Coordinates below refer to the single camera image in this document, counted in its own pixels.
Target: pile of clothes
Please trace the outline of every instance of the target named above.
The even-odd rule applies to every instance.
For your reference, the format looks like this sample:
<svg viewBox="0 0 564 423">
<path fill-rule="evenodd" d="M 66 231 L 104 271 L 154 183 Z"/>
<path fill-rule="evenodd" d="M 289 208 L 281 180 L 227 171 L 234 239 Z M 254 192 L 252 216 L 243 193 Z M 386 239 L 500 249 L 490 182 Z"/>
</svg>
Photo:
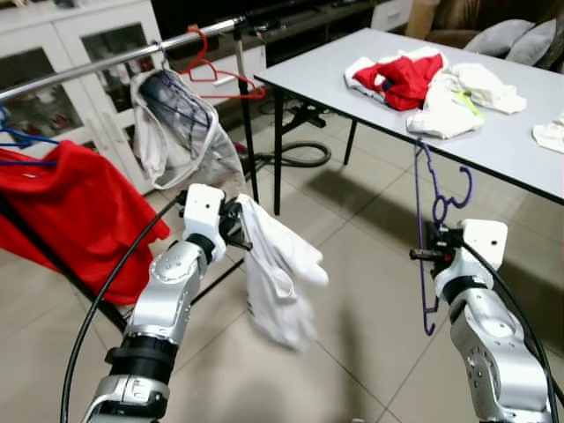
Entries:
<svg viewBox="0 0 564 423">
<path fill-rule="evenodd" d="M 476 105 L 505 114 L 524 110 L 516 88 L 503 84 L 477 63 L 450 66 L 436 48 L 384 57 L 361 57 L 345 70 L 345 82 L 395 110 L 420 110 L 407 118 L 407 130 L 450 138 L 478 129 L 484 118 Z"/>
</svg>

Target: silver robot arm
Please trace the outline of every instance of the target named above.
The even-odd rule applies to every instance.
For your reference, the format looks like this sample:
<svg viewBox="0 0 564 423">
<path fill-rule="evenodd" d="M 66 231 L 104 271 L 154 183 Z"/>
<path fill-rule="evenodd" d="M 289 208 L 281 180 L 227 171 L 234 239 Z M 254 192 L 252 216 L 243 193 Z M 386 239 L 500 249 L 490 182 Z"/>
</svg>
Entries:
<svg viewBox="0 0 564 423">
<path fill-rule="evenodd" d="M 487 269 L 460 247 L 462 239 L 498 269 L 507 232 L 505 224 L 490 220 L 467 219 L 454 230 L 427 224 L 429 250 L 412 250 L 411 257 L 435 263 L 435 291 L 449 304 L 450 337 L 463 358 L 479 421 L 547 423 L 545 372 L 525 345 L 523 326 L 493 291 Z"/>
<path fill-rule="evenodd" d="M 184 241 L 157 256 L 149 283 L 139 296 L 121 346 L 108 352 L 108 376 L 96 390 L 83 423 L 149 423 L 165 415 L 168 382 L 208 264 L 226 252 L 225 195 L 201 184 L 189 187 Z M 236 213 L 227 216 L 237 219 Z"/>
</svg>

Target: red clothes hanger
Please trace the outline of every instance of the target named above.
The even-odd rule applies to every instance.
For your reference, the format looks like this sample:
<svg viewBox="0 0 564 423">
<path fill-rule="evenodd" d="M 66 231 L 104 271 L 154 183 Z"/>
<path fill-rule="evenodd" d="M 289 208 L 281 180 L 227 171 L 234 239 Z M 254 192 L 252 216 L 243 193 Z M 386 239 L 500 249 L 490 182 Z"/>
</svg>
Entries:
<svg viewBox="0 0 564 423">
<path fill-rule="evenodd" d="M 264 88 L 261 86 L 256 86 L 256 84 L 248 78 L 243 77 L 242 75 L 237 75 L 236 73 L 229 72 L 227 70 L 219 70 L 217 69 L 212 62 L 205 59 L 204 56 L 208 51 L 208 39 L 206 35 L 197 28 L 188 28 L 186 31 L 187 33 L 198 33 L 200 38 L 202 38 L 202 43 L 204 46 L 200 51 L 197 52 L 196 58 L 188 65 L 186 70 L 181 71 L 182 74 L 187 74 L 192 82 L 217 82 L 219 75 L 227 75 L 229 77 L 234 77 L 239 79 L 240 81 L 245 82 L 246 84 L 250 85 L 251 92 L 246 95 L 202 95 L 202 98 L 205 99 L 249 99 L 249 100 L 260 100 L 264 98 L 266 94 Z M 207 66 L 211 69 L 212 76 L 210 78 L 195 78 L 192 75 L 192 71 L 197 66 Z"/>
</svg>

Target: tiled floor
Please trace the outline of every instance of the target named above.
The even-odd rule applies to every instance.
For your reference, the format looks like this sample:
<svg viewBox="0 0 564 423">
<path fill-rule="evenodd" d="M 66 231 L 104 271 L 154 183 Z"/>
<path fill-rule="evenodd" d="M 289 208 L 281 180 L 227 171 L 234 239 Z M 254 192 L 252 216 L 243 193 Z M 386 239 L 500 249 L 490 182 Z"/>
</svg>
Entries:
<svg viewBox="0 0 564 423">
<path fill-rule="evenodd" d="M 424 335 L 415 246 L 412 148 L 359 127 L 352 161 L 341 160 L 348 122 L 328 116 L 323 130 L 304 126 L 286 140 L 320 140 L 331 162 L 316 169 L 285 168 L 282 215 L 289 227 L 324 254 L 326 289 L 309 289 L 318 340 L 305 353 L 261 338 L 245 313 L 245 275 L 238 270 L 194 307 L 171 381 L 163 421 L 171 423 L 474 423 L 463 362 L 449 338 L 446 308 Z M 254 120 L 257 150 L 272 148 L 271 116 Z M 241 139 L 242 131 L 231 132 Z M 312 152 L 297 152 L 311 156 Z M 456 164 L 435 158 L 442 188 L 464 194 Z M 564 268 L 562 208 L 475 173 L 476 191 L 460 218 L 500 219 L 509 225 L 502 272 L 516 289 L 549 348 L 564 384 Z M 272 175 L 259 173 L 264 207 L 272 207 Z M 155 209 L 174 193 L 152 193 Z M 422 182 L 429 214 L 432 186 Z M 182 233 L 168 213 L 172 239 Z M 171 240 L 153 245 L 161 251 Z M 215 264 L 209 284 L 234 260 Z M 59 275 L 0 252 L 0 421 L 56 421 L 63 371 L 86 301 Z M 71 421 L 78 421 L 99 379 L 105 351 L 120 342 L 102 317 L 85 342 L 72 391 Z"/>
</svg>

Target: gray cushion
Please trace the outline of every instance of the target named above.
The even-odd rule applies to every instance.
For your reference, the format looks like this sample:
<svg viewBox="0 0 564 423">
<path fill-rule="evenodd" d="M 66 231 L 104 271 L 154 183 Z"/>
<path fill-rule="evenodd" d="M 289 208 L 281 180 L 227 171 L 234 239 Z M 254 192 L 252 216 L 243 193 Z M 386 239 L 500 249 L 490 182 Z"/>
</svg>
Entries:
<svg viewBox="0 0 564 423">
<path fill-rule="evenodd" d="M 532 28 L 509 51 L 506 60 L 532 66 L 550 48 L 556 33 L 556 19 Z"/>
<path fill-rule="evenodd" d="M 522 19 L 505 20 L 476 35 L 464 47 L 464 50 L 481 55 L 503 57 L 511 50 L 516 41 L 534 26 L 532 22 Z"/>
</svg>

